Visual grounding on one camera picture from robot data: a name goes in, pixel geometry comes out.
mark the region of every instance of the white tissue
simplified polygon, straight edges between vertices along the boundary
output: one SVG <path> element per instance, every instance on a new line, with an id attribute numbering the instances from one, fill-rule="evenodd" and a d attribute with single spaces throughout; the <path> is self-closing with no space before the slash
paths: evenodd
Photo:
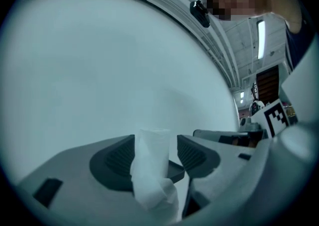
<path id="1" fill-rule="evenodd" d="M 167 178 L 171 139 L 167 129 L 141 129 L 131 165 L 135 199 L 164 224 L 176 222 L 178 212 L 177 189 Z"/>

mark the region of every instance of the white wall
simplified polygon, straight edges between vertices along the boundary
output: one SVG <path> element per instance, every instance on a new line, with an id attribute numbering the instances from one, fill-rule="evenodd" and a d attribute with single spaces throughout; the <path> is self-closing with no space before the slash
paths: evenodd
<path id="1" fill-rule="evenodd" d="M 13 183 L 64 149 L 140 128 L 237 129 L 214 64 L 140 1 L 32 0 L 0 46 L 1 157 Z M 178 161 L 176 143 L 170 152 Z"/>

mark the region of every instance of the black camera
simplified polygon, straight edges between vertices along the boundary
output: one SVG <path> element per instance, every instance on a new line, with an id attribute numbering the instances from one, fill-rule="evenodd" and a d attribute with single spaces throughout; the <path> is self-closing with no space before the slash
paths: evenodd
<path id="1" fill-rule="evenodd" d="M 192 1 L 189 5 L 189 10 L 204 28 L 208 28 L 210 26 L 208 11 L 200 0 Z"/>

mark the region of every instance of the ceiling light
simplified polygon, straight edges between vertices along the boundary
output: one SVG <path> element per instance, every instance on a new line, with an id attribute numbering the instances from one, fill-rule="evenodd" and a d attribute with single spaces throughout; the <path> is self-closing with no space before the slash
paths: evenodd
<path id="1" fill-rule="evenodd" d="M 265 39 L 266 39 L 265 21 L 261 21 L 258 23 L 258 39 L 259 39 L 258 59 L 261 59 L 264 57 L 264 51 L 265 51 Z"/>

